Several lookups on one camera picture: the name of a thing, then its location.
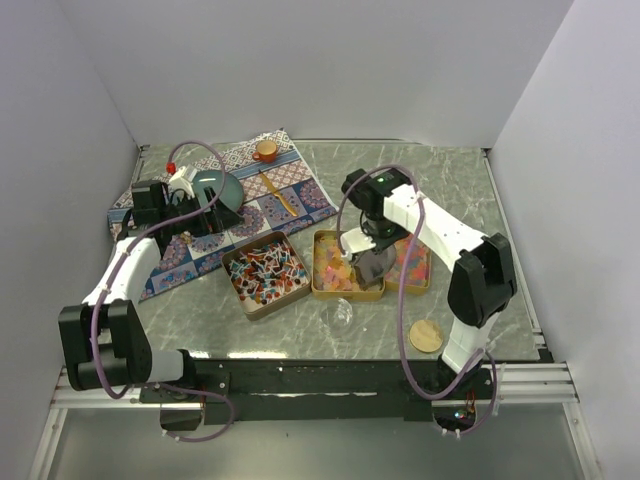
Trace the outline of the gold tin with lollipops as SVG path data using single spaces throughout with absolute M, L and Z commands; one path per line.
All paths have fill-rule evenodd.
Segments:
M 288 237 L 279 231 L 224 254 L 221 266 L 249 321 L 260 320 L 311 293 L 311 274 Z

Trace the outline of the teal ceramic plate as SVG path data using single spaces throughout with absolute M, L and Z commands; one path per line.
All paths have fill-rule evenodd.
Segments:
M 222 204 L 234 212 L 244 203 L 245 194 L 240 181 L 231 173 L 226 173 L 223 181 L 219 169 L 198 171 L 193 180 L 193 190 L 201 206 L 208 204 L 216 194 Z

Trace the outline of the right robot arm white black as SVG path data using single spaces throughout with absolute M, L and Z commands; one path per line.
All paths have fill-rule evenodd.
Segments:
M 469 369 L 480 360 L 477 351 L 517 292 L 510 241 L 448 213 L 420 191 L 404 167 L 356 170 L 341 190 L 343 200 L 361 213 L 359 226 L 340 232 L 338 239 L 360 286 L 371 286 L 391 270 L 395 244 L 404 238 L 422 243 L 450 272 L 447 302 L 454 320 L 437 382 L 445 396 L 462 397 L 473 385 Z

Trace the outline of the metal candy scoop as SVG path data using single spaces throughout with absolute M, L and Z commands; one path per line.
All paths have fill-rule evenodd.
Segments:
M 396 262 L 396 248 L 390 246 L 384 250 L 368 250 L 356 254 L 351 262 L 355 278 L 361 289 L 368 289 L 387 275 Z

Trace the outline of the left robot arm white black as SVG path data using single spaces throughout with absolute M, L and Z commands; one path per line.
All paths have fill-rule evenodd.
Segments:
M 241 221 L 240 181 L 218 170 L 176 186 L 147 180 L 131 188 L 133 205 L 122 220 L 116 252 L 99 284 L 58 317 L 64 362 L 76 391 L 163 383 L 174 400 L 198 392 L 195 361 L 184 349 L 155 350 L 137 305 L 171 241 L 221 233 Z

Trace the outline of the gold tin with popsicle candies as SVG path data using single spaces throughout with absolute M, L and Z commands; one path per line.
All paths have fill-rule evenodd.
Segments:
M 312 294 L 319 300 L 342 298 L 352 302 L 375 302 L 382 298 L 385 282 L 363 289 L 354 268 L 342 258 L 334 230 L 317 230 L 312 247 Z

